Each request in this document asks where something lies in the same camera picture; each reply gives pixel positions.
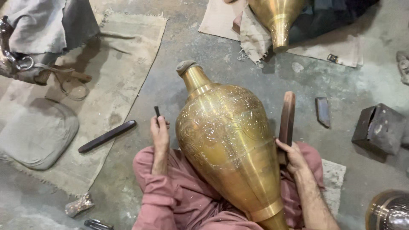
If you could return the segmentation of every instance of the brass vase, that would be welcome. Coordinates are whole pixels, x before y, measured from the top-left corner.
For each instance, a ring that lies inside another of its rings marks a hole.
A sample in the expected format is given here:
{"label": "brass vase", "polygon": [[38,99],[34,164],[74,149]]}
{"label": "brass vase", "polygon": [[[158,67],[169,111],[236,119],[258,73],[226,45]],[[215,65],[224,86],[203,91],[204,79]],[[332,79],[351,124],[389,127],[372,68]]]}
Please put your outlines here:
{"label": "brass vase", "polygon": [[211,82],[196,63],[179,74],[189,94],[176,120],[182,152],[249,220],[288,230],[277,149],[261,101],[248,89]]}
{"label": "brass vase", "polygon": [[305,0],[249,0],[257,18],[271,31],[274,53],[288,50],[288,31],[305,3]]}

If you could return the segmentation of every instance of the pink shalwar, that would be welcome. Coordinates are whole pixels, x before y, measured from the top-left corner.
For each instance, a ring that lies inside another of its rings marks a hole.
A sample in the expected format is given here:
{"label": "pink shalwar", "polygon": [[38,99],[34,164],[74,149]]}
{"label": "pink shalwar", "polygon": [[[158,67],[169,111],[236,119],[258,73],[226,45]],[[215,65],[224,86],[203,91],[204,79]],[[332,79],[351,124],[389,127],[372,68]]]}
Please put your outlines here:
{"label": "pink shalwar", "polygon": [[[320,189],[323,185],[321,157],[310,145],[298,143]],[[263,230],[203,179],[179,150],[170,150],[168,175],[151,175],[153,147],[141,150],[133,169],[144,193],[142,207],[132,230]],[[281,171],[281,197],[287,224],[304,226],[300,199],[288,172]]]}

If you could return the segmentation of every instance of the brass vase on cloth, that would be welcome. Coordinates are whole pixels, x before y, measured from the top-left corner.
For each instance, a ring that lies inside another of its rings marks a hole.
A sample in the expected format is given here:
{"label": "brass vase on cloth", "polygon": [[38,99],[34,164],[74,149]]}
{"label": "brass vase on cloth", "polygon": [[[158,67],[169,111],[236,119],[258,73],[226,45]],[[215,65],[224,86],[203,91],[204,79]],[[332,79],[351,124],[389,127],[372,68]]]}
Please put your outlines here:
{"label": "brass vase on cloth", "polygon": [[249,0],[257,18],[271,31],[274,53],[288,50],[288,31],[305,3],[305,0]]}
{"label": "brass vase on cloth", "polygon": [[194,61],[177,71],[189,94],[176,120],[182,152],[249,220],[288,230],[277,149],[261,101],[248,89],[211,82]]}
{"label": "brass vase on cloth", "polygon": [[365,222],[366,230],[409,229],[409,192],[387,190],[375,196]]}

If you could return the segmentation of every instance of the right hand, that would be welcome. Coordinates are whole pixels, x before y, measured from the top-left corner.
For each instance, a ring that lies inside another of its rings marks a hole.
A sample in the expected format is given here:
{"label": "right hand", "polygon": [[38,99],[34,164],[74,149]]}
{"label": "right hand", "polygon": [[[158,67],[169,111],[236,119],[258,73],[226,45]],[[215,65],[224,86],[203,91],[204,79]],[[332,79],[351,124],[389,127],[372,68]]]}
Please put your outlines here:
{"label": "right hand", "polygon": [[276,143],[282,150],[287,152],[289,161],[287,169],[288,171],[290,171],[290,173],[295,174],[297,171],[308,169],[308,164],[303,154],[301,153],[300,147],[298,147],[295,142],[292,142],[292,145],[290,147],[277,138]]}
{"label": "right hand", "polygon": [[165,120],[165,117],[154,116],[151,119],[151,134],[153,139],[153,146],[155,148],[155,155],[164,156],[169,152],[169,122]]}

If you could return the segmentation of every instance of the concrete floor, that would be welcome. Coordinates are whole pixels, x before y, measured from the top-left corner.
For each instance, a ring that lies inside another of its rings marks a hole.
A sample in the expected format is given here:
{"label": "concrete floor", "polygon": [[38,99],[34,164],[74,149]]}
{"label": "concrete floor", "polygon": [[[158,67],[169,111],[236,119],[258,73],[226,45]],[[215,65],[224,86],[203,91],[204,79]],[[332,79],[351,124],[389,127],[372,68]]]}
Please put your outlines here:
{"label": "concrete floor", "polygon": [[[409,115],[409,87],[400,82],[395,59],[398,50],[409,52],[407,0],[382,2],[360,19],[359,23],[368,26],[363,32],[363,67],[349,68],[284,53],[268,56],[264,69],[257,68],[249,59],[236,59],[239,42],[197,32],[207,2],[118,0],[97,5],[101,11],[111,7],[130,14],[163,12],[170,18],[157,58],[127,118],[136,120],[138,128],[115,141],[90,189],[96,206],[75,219],[63,214],[64,205],[74,200],[73,197],[63,191],[53,193],[52,186],[0,163],[0,229],[23,229],[12,224],[21,213],[41,215],[48,220],[43,223],[51,222],[50,225],[61,229],[80,227],[87,218],[114,224],[116,230],[131,229],[142,198],[133,175],[132,159],[140,149],[152,143],[149,119],[154,115],[153,106],[158,105],[161,114],[172,123],[184,106],[187,92],[174,69],[187,59],[200,63],[213,81],[241,85],[254,92],[263,102],[276,134],[284,92],[295,92],[294,140],[311,144],[324,159],[347,167],[337,216],[343,230],[364,229],[366,208],[379,192],[409,188],[409,179],[405,176],[409,167],[408,151],[401,150],[398,156],[381,163],[351,143],[364,108],[382,102]],[[304,69],[295,72],[294,62]],[[331,129],[325,129],[316,121],[314,98],[318,96],[329,99]],[[171,147],[177,148],[174,126],[170,132]],[[41,229],[55,228],[42,226]]]}

